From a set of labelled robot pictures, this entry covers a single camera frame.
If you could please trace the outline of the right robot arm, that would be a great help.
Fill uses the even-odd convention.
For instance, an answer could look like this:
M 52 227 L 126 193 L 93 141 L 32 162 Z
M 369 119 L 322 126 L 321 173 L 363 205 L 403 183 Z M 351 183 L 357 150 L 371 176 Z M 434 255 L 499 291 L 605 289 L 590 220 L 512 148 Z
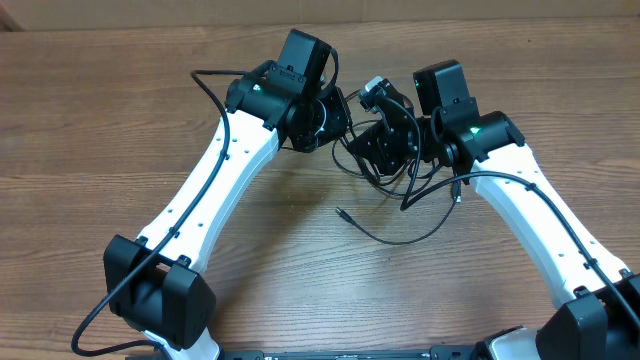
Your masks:
M 639 355 L 639 277 L 579 221 L 544 176 L 532 149 L 502 112 L 481 114 L 461 65 L 441 62 L 413 75 L 413 109 L 392 84 L 372 79 L 359 92 L 380 120 L 350 152 L 382 175 L 404 164 L 452 170 L 501 216 L 541 274 L 555 308 L 540 328 L 517 326 L 458 359 L 635 359 Z

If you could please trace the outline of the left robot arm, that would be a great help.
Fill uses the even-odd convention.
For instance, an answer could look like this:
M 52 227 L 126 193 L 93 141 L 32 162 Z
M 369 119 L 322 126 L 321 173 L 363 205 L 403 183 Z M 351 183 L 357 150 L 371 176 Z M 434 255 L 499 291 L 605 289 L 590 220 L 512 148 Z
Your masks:
M 138 236 L 116 235 L 103 264 L 110 311 L 144 336 L 156 359 L 217 359 L 208 326 L 216 298 L 203 278 L 216 241 L 255 176 L 285 141 L 310 153 L 349 123 L 334 79 L 338 52 L 293 29 L 277 60 L 233 72 L 220 122 L 204 154 L 166 208 Z

